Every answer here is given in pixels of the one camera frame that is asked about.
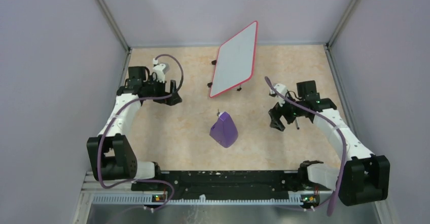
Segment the purple wedge eraser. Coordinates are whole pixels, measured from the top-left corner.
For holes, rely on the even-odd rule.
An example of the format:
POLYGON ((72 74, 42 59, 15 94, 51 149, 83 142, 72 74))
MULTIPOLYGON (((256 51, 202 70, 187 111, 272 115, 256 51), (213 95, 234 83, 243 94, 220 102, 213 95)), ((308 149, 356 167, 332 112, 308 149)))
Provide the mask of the purple wedge eraser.
POLYGON ((209 135, 222 147, 229 148, 238 139, 238 130, 232 117, 223 111, 218 114, 218 119, 211 127, 209 135))

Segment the red framed whiteboard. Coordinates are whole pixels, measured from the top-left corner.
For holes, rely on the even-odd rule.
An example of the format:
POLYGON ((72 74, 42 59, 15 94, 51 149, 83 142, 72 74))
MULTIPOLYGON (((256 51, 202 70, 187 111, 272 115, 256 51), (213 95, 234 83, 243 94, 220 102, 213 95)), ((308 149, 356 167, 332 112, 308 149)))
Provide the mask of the red framed whiteboard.
POLYGON ((253 21, 220 45, 209 89, 210 98, 239 88, 252 78, 258 29, 258 21, 253 21))

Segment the white whiteboard marker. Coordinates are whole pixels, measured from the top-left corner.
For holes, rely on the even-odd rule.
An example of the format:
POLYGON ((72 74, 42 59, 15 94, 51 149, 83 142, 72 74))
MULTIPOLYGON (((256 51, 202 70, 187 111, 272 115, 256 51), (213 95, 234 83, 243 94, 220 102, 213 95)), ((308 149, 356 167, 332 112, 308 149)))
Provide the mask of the white whiteboard marker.
POLYGON ((296 125, 296 129, 299 130, 300 129, 299 118, 295 118, 295 125, 296 125))

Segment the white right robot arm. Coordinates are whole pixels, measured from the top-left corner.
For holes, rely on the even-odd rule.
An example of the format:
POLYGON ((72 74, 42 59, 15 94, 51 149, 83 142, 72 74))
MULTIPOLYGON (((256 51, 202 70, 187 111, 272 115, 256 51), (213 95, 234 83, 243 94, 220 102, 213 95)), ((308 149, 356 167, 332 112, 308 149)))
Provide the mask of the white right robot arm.
POLYGON ((341 163, 339 168, 322 161, 305 161, 297 176, 298 185, 310 190, 316 184, 333 191, 334 199, 339 198, 346 206, 386 200, 388 197, 390 162, 384 155, 376 155, 356 137, 342 119, 337 106, 329 98, 322 98, 315 81, 297 83, 297 94, 285 85, 272 84, 268 77, 269 95, 277 103, 268 112, 270 127, 285 130, 281 118, 288 124, 297 124, 299 118, 310 122, 326 137, 336 151, 341 163))

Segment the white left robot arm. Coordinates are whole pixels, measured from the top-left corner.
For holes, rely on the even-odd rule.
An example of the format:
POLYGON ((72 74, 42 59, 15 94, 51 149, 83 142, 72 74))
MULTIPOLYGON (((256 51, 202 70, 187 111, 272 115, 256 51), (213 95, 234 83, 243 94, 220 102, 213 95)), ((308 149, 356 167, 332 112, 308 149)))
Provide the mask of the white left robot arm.
POLYGON ((150 190, 162 185, 162 176, 157 173, 155 162, 143 162, 129 143, 127 134, 132 122, 145 100, 169 106, 182 102, 175 80, 170 80, 170 90, 166 91, 166 63, 129 67, 124 86, 117 90, 115 106, 106 125, 95 137, 87 141, 87 152, 96 180, 143 179, 150 190))

